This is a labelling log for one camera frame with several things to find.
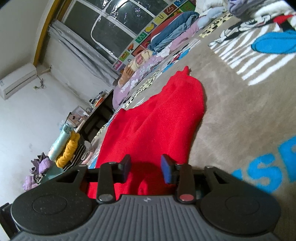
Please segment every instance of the window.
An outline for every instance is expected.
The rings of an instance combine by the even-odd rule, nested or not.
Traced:
[[[170,3],[171,0],[73,0],[63,23],[113,64]]]

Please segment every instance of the desk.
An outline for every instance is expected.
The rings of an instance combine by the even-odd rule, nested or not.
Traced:
[[[113,90],[111,90],[92,113],[87,117],[79,134],[86,140],[91,142],[100,128],[106,124],[113,115],[112,106]]]

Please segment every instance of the white wall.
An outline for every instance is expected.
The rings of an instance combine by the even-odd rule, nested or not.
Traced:
[[[44,58],[45,65],[52,65],[53,76],[79,98],[88,102],[101,91],[112,88],[95,77],[57,40],[50,38]]]
[[[0,79],[32,60],[41,16],[49,0],[10,0],[0,10]]]
[[[12,203],[24,191],[30,161],[47,154],[59,136],[59,123],[78,105],[86,108],[50,74],[42,78],[44,89],[33,89],[40,85],[35,79],[7,100],[0,98],[0,206]],[[0,240],[8,240],[1,226]]]

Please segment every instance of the blue letter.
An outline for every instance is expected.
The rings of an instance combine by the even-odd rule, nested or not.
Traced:
[[[296,145],[296,137],[279,146],[279,153],[286,165],[290,182],[296,181],[296,153],[292,150],[294,145]]]
[[[251,178],[259,179],[262,177],[269,178],[269,184],[268,185],[262,185],[261,183],[258,183],[256,186],[260,188],[261,190],[271,193],[274,190],[276,190],[282,181],[282,173],[281,170],[278,167],[265,167],[265,168],[258,168],[258,165],[260,163],[263,163],[265,165],[271,164],[275,160],[273,154],[266,154],[260,157],[257,157],[255,160],[253,160],[249,168],[247,170],[247,173]]]
[[[237,179],[242,180],[242,170],[241,170],[241,169],[237,169],[237,170],[235,170],[235,171],[232,173],[232,175],[233,175],[234,177],[236,177]]]

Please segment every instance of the brown blanket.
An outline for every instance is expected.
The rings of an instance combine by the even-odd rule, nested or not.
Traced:
[[[293,53],[262,54],[251,49],[260,34],[282,31],[276,23],[208,46],[238,22],[231,17],[204,38],[197,33],[194,38],[201,43],[135,97],[128,109],[159,93],[170,76],[188,65],[206,94],[206,112],[192,143],[189,164],[217,166],[272,193],[282,211],[275,233],[282,240],[294,241],[296,59]],[[295,19],[289,22],[295,27]]]

